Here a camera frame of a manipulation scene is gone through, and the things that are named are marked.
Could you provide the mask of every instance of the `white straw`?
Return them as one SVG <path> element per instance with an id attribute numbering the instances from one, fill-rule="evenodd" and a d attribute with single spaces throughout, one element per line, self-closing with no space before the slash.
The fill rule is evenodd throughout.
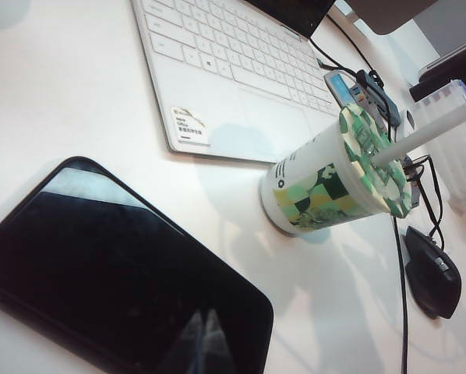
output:
<path id="1" fill-rule="evenodd" d="M 425 127 L 413 132 L 410 136 L 391 144 L 372 157 L 372 162 L 377 166 L 386 166 L 392 160 L 403 157 L 410 150 L 429 142 L 437 136 L 449 131 L 466 121 L 466 105 L 462 105 L 454 111 L 438 118 Z"/>

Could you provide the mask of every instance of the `desk surface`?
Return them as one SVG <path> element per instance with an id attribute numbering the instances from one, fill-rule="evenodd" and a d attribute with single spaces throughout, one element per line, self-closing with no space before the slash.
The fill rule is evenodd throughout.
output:
<path id="1" fill-rule="evenodd" d="M 129 1 L 1 8 L 0 221 L 62 160 L 93 158 L 267 295 L 275 320 L 266 372 L 400 372 L 401 292 L 387 215 L 281 235 L 259 204 L 266 165 L 169 152 Z M 390 39 L 352 35 L 398 107 L 411 104 Z M 326 20 L 315 37 L 346 65 L 364 67 Z M 429 227 L 422 210 L 408 221 Z M 447 207 L 443 227 L 464 289 L 451 320 L 427 319 L 408 295 L 411 373 L 466 372 L 466 216 Z M 0 374 L 15 372 L 100 371 L 0 308 Z"/>

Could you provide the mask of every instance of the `computer mouse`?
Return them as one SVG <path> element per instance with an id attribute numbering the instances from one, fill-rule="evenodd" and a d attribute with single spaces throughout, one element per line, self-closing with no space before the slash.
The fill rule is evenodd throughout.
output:
<path id="1" fill-rule="evenodd" d="M 461 295 L 461 277 L 450 257 L 428 235 L 408 227 L 404 237 L 411 260 L 406 275 L 413 298 L 432 319 L 449 319 Z"/>

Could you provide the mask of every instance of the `drink cup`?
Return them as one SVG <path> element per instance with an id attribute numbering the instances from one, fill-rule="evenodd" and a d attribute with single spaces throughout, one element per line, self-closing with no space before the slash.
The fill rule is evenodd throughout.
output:
<path id="1" fill-rule="evenodd" d="M 263 208 L 290 234 L 326 228 L 377 213 L 405 217 L 411 191 L 401 163 L 375 165 L 387 134 L 356 104 L 339 120 L 274 165 L 260 183 Z"/>

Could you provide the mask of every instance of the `green patterned lid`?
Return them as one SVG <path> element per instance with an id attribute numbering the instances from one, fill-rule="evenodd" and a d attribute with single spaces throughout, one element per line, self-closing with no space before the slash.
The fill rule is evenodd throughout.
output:
<path id="1" fill-rule="evenodd" d="M 384 211 L 406 217 L 411 194 L 401 163 L 395 160 L 379 167 L 371 161 L 373 155 L 390 145 L 387 134 L 356 104 L 341 110 L 339 123 L 349 161 L 362 184 Z"/>

